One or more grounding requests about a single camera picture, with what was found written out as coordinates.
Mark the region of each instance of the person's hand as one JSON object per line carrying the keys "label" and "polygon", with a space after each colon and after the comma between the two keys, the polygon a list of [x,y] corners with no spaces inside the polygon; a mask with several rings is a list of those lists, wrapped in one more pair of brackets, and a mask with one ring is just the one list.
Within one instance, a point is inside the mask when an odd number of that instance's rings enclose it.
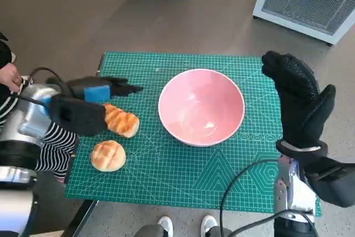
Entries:
{"label": "person's hand", "polygon": [[11,91],[19,92],[21,85],[21,76],[15,65],[7,63],[0,69],[0,83],[6,85]]}
{"label": "person's hand", "polygon": [[273,79],[280,97],[283,139],[298,148],[318,146],[333,111],[335,86],[320,93],[312,70],[290,54],[269,51],[262,62],[263,74]]}

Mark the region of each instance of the gray floor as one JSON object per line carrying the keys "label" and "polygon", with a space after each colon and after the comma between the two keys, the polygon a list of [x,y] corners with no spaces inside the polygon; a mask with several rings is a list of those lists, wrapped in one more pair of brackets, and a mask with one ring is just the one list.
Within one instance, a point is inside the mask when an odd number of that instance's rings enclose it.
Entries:
{"label": "gray floor", "polygon": [[[331,156],[355,161],[355,28],[330,49],[302,34],[253,20],[254,4],[255,0],[1,0],[0,29],[11,40],[23,74],[45,65],[64,78],[93,74],[107,50],[253,56],[267,50],[292,53],[315,70],[321,86],[337,86],[336,108],[323,139]],[[63,190],[53,183],[42,188],[40,194],[47,204],[40,224],[46,227],[50,220],[52,228],[65,226],[77,202],[64,199]],[[323,212],[317,222],[321,236],[354,235],[355,208],[323,204]],[[81,236],[133,236],[161,215],[172,217],[175,236],[199,236],[200,220],[207,213],[217,215],[211,210],[100,203]],[[262,216],[226,212],[225,225],[235,229]],[[271,229],[269,224],[248,235],[271,236]]]}

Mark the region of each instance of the cutting mat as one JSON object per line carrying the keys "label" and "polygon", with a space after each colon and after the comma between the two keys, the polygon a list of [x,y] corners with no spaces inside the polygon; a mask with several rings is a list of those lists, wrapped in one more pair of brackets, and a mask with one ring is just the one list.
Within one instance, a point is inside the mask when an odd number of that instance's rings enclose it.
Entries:
{"label": "cutting mat", "polygon": [[[194,68],[214,69],[230,77],[246,103],[237,133],[214,147],[182,144],[164,129],[158,116],[164,85]],[[273,81],[261,73],[260,58],[106,52],[100,75],[128,77],[131,84],[144,87],[128,98],[111,100],[135,113],[140,129],[132,139],[111,132],[81,138],[67,197],[217,209],[236,173],[257,160],[278,157],[275,141],[282,133],[280,104]],[[127,162],[117,172],[102,173],[92,167],[89,158],[98,142],[110,139],[125,148]],[[276,175],[277,164],[254,167],[232,189],[225,209],[272,213]]]}

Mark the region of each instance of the bread roll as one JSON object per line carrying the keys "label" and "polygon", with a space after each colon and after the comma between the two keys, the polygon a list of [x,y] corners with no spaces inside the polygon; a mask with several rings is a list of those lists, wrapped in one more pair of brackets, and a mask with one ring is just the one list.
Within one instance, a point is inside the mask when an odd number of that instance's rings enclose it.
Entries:
{"label": "bread roll", "polygon": [[95,145],[91,153],[91,163],[101,172],[114,172],[126,162],[126,152],[116,141],[103,141]]}
{"label": "bread roll", "polygon": [[124,112],[111,104],[104,104],[107,128],[123,137],[133,137],[139,128],[139,119],[132,113]]}

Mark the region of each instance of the bowl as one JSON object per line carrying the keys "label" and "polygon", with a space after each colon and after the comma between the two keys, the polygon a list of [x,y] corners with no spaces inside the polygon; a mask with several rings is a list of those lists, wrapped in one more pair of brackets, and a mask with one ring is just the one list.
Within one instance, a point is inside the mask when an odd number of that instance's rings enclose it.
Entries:
{"label": "bowl", "polygon": [[244,109],[238,86],[210,69],[192,69],[175,76],[164,87],[158,104],[165,129],[196,147],[209,147],[232,136],[243,121]]}

